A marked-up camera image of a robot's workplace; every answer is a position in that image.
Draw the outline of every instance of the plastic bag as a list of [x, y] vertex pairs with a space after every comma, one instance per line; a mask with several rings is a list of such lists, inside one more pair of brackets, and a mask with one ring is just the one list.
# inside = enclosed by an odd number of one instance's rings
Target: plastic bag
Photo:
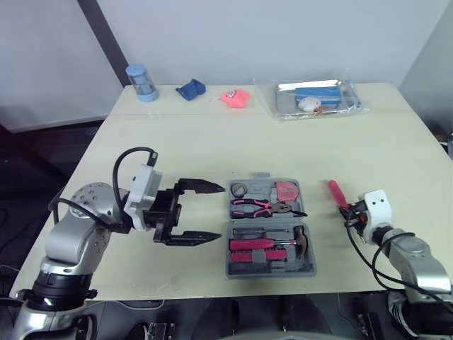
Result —
[[348, 80], [253, 81], [259, 99], [278, 120], [338, 117], [368, 111]]

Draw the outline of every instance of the pink toy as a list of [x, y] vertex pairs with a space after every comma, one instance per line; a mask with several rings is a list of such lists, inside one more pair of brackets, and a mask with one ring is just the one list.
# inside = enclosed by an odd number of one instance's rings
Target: pink toy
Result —
[[299, 195], [299, 189], [292, 182], [277, 182], [277, 199], [279, 202], [288, 202], [296, 200]]
[[247, 106], [247, 99], [250, 93], [241, 89], [226, 92], [220, 96], [225, 103], [232, 108], [245, 108]]

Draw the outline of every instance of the pink hammer handle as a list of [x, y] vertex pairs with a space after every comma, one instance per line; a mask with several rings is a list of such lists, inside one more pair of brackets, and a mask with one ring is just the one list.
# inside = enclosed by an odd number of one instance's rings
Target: pink hammer handle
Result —
[[340, 207], [344, 207], [344, 208], [349, 207], [349, 204], [346, 201], [346, 198], [343, 195], [343, 192], [341, 191], [341, 189], [338, 186], [338, 183], [336, 181], [329, 181], [328, 187], [331, 189], [331, 193], [332, 193], [333, 197], [335, 198], [335, 200], [337, 201], [337, 204]]

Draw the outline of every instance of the hammer head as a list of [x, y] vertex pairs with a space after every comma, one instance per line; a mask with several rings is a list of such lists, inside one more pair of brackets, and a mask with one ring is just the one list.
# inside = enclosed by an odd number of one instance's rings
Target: hammer head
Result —
[[306, 252], [308, 240], [304, 234], [304, 226], [297, 225], [294, 227], [294, 239], [296, 240], [297, 258], [300, 259]]

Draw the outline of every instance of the blue cloth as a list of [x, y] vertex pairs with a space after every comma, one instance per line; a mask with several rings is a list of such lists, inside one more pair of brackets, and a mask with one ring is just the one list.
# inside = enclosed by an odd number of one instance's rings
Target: blue cloth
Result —
[[199, 82], [197, 79], [192, 79], [189, 83], [183, 87], [178, 87], [177, 92], [187, 101], [191, 101], [199, 94], [206, 92], [206, 86]]
[[341, 102], [341, 90], [339, 86], [327, 87], [298, 87], [296, 88], [296, 102], [306, 97], [321, 97], [321, 104], [339, 104]]

